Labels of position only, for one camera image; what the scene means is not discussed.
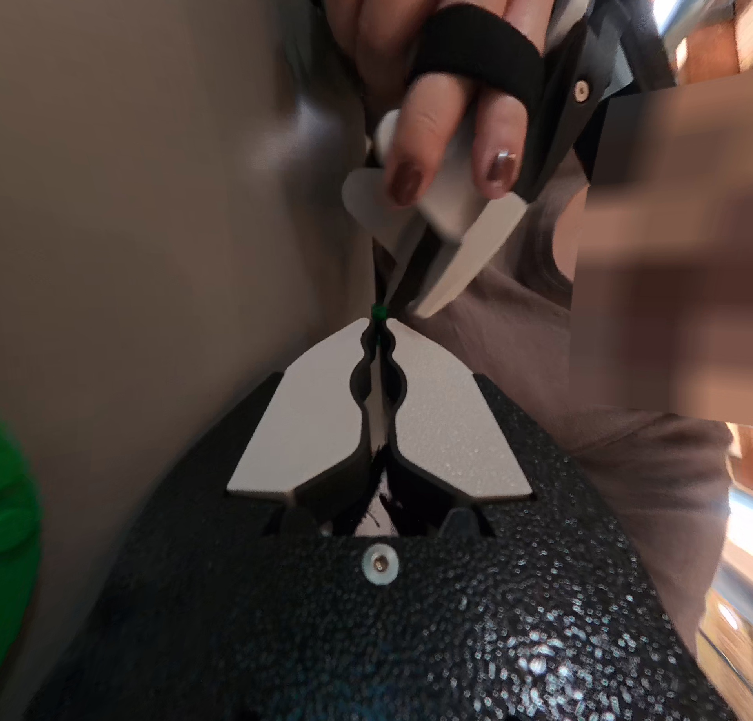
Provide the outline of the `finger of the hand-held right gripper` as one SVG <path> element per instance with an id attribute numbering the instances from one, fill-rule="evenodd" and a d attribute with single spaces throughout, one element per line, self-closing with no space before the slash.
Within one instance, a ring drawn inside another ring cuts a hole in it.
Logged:
<path id="1" fill-rule="evenodd" d="M 453 302 L 498 253 L 526 213 L 528 204 L 515 193 L 486 204 L 457 247 L 441 251 L 410 314 L 428 319 Z"/>
<path id="2" fill-rule="evenodd" d="M 447 268 L 447 243 L 428 221 L 410 221 L 391 254 L 395 264 L 380 303 L 383 315 L 415 312 Z"/>

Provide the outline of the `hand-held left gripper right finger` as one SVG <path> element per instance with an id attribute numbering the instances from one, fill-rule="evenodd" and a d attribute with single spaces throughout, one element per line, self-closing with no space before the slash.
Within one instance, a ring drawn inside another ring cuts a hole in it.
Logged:
<path id="1" fill-rule="evenodd" d="M 400 321 L 387 320 L 385 335 L 399 383 L 390 425 L 398 460 L 460 500 L 530 498 L 532 487 L 472 371 Z"/>

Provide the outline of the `person's right hand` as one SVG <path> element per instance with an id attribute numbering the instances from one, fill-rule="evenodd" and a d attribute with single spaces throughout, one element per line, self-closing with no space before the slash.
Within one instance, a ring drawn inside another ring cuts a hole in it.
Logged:
<path id="1" fill-rule="evenodd" d="M 407 206 L 428 189 L 467 109 L 476 105 L 472 174 L 486 199 L 503 197 L 520 173 L 528 115 L 514 97 L 437 73 L 405 86 L 424 22 L 454 4 L 501 17 L 543 50 L 554 0 L 323 0 L 335 41 L 353 61 L 377 118 L 400 107 L 384 163 L 391 200 Z"/>

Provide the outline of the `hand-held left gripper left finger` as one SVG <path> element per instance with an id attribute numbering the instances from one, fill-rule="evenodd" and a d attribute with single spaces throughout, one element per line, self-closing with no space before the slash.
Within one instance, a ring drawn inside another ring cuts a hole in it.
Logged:
<path id="1" fill-rule="evenodd" d="M 369 485 L 373 322 L 360 318 L 284 372 L 227 492 L 286 505 L 353 505 Z"/>

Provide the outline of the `green lego baseplate build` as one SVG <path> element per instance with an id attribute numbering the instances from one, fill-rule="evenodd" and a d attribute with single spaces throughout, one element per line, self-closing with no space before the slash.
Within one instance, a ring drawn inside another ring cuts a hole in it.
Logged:
<path id="1" fill-rule="evenodd" d="M 1 662 L 24 622 L 41 558 L 38 487 L 7 428 L 1 425 Z"/>

